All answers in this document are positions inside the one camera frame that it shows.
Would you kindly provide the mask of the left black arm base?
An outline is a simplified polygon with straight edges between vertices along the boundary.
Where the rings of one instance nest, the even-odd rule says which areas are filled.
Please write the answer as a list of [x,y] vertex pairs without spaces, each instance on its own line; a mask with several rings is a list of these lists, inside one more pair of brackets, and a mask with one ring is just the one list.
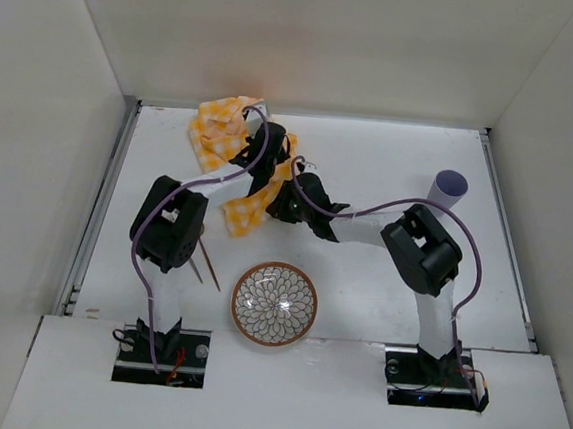
[[184,330],[175,349],[161,355],[156,351],[159,373],[155,373],[150,343],[133,326],[111,333],[118,342],[112,381],[187,389],[203,387],[211,332]]

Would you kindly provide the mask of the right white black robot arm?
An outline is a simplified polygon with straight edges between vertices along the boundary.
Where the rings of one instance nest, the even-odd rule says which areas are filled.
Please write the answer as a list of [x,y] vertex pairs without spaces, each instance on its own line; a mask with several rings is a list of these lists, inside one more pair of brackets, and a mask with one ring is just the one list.
[[416,361],[423,382],[433,384],[450,377],[457,360],[454,279],[463,255],[428,207],[412,204],[402,213],[361,215],[348,204],[333,203],[321,178],[308,172],[284,182],[267,213],[286,223],[305,223],[322,240],[386,249],[415,296],[420,332]]

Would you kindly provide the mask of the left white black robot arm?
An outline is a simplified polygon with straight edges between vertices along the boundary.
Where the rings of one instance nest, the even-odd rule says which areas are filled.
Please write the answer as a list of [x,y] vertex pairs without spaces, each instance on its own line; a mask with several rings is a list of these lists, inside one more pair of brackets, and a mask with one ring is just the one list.
[[172,353],[181,323],[156,330],[156,285],[148,281],[141,263],[154,264],[162,274],[184,265],[199,243],[208,209],[256,195],[270,183],[277,166],[289,159],[291,146],[286,129],[266,120],[220,169],[189,181],[161,176],[151,186],[129,237],[132,266],[147,295],[148,321],[138,323],[139,334],[148,342],[154,365]]

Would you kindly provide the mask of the lilac paper cup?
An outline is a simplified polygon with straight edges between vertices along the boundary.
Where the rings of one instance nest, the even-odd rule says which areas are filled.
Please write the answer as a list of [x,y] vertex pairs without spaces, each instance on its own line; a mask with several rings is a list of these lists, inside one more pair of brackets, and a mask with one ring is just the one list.
[[465,176],[455,170],[438,172],[429,188],[428,201],[451,209],[467,193],[469,183]]

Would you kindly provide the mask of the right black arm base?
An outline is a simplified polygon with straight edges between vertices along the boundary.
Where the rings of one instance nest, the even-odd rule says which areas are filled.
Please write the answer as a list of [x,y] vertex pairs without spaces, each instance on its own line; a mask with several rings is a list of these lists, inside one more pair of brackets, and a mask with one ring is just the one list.
[[419,348],[387,347],[385,380],[388,404],[481,413],[489,406],[489,390],[470,351],[435,360]]

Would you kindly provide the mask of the copper spoon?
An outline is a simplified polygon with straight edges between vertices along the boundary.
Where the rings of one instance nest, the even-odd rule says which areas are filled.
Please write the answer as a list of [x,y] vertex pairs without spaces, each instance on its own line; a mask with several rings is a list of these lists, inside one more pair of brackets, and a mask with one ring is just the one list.
[[213,281],[213,283],[215,284],[215,287],[217,288],[218,292],[222,292],[222,289],[221,289],[221,286],[220,286],[220,284],[219,284],[219,282],[218,282],[219,280],[218,280],[218,278],[217,278],[217,276],[216,276],[216,272],[215,272],[214,267],[213,267],[213,264],[212,264],[212,262],[211,262],[209,253],[208,253],[208,251],[206,250],[206,247],[205,247],[205,245],[204,245],[204,240],[203,240],[203,234],[204,234],[204,233],[205,233],[205,226],[204,226],[204,224],[201,224],[201,234],[199,234],[200,236],[199,236],[199,239],[198,239],[199,247],[200,247],[200,249],[201,249],[201,251],[202,251],[203,258],[205,259],[205,262],[206,262],[207,267],[208,267],[207,269],[208,269],[208,271],[209,271],[209,273],[210,273],[210,275],[211,275],[211,277],[212,277],[212,281]]

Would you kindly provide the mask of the floral patterned bowl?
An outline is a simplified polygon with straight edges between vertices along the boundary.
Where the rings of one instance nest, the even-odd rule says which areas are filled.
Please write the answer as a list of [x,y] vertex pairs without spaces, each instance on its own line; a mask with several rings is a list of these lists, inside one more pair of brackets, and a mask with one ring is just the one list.
[[285,262],[259,263],[237,281],[231,317],[240,333],[261,346],[283,347],[306,336],[318,308],[310,278]]

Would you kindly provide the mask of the yellow white checkered cloth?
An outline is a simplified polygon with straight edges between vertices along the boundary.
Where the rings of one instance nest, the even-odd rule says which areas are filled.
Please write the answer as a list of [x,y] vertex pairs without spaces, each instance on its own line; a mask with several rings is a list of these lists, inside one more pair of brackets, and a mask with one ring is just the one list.
[[[267,112],[262,99],[246,96],[207,101],[198,107],[188,134],[203,172],[221,169],[246,147],[251,117],[244,107],[253,105]],[[266,208],[277,198],[284,181],[291,178],[291,162],[277,165],[272,179],[261,191],[223,205],[227,229],[232,237],[245,237],[267,220]]]

